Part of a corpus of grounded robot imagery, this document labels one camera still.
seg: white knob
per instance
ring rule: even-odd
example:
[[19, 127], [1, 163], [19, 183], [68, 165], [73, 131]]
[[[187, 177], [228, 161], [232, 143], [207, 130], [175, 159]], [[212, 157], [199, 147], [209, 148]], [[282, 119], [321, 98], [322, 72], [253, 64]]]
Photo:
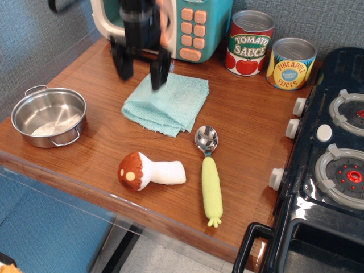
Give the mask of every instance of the white knob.
[[306, 99], [305, 98], [297, 98], [295, 107], [293, 108], [293, 114], [297, 117], [302, 116], [303, 108], [305, 107]]
[[284, 169], [276, 169], [274, 168], [271, 174], [271, 178], [269, 179], [269, 187], [273, 188], [273, 190], [278, 191], [279, 185], [282, 182], [284, 174]]
[[316, 132], [316, 137], [321, 142], [329, 141], [332, 136], [332, 129], [327, 124], [322, 124]]
[[287, 129], [286, 129], [286, 137], [290, 139], [294, 139], [297, 133], [298, 124], [300, 123], [299, 119], [290, 119]]

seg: wooden tabletop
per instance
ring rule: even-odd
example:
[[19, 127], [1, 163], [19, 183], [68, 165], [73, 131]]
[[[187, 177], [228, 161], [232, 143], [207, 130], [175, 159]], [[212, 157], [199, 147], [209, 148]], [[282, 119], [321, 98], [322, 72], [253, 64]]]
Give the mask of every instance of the wooden tabletop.
[[[81, 138], [60, 148], [38, 148], [23, 140], [10, 117], [0, 124], [0, 162], [29, 177], [234, 262], [247, 226], [272, 226], [277, 192], [268, 186], [273, 168], [284, 168], [293, 141], [285, 137], [298, 97], [307, 97], [321, 65], [316, 62], [308, 86], [295, 92], [271, 86], [263, 71], [239, 77], [224, 66], [220, 46], [202, 64], [175, 61], [174, 73], [209, 81], [210, 93], [191, 133], [176, 138], [144, 129], [121, 113], [126, 98], [148, 75], [149, 65], [135, 60], [134, 76], [122, 81], [102, 38], [47, 85], [81, 93], [88, 106]], [[208, 227], [201, 189], [204, 154], [195, 145], [202, 125], [214, 127], [216, 162], [224, 214], [218, 228]], [[152, 161], [182, 162], [183, 185], [150, 183], [130, 192], [117, 178], [120, 161], [140, 151]]]

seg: tomato sauce can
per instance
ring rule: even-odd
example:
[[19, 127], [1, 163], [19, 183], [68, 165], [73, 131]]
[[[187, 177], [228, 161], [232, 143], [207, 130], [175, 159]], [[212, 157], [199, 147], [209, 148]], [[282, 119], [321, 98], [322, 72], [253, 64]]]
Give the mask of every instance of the tomato sauce can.
[[232, 17], [225, 66], [237, 75], [258, 74], [272, 38], [274, 21], [266, 13], [242, 10]]
[[273, 44], [267, 70], [268, 82], [284, 90], [305, 86], [317, 55], [315, 45], [301, 38], [282, 38]]

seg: plush mushroom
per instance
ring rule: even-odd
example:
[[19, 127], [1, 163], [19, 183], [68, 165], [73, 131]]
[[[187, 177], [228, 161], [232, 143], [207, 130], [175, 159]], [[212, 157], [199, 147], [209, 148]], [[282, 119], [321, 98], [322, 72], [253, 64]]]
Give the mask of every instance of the plush mushroom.
[[120, 184], [131, 191], [141, 191], [149, 182], [176, 185], [186, 182], [180, 161], [153, 162], [141, 152], [132, 152], [119, 165]]

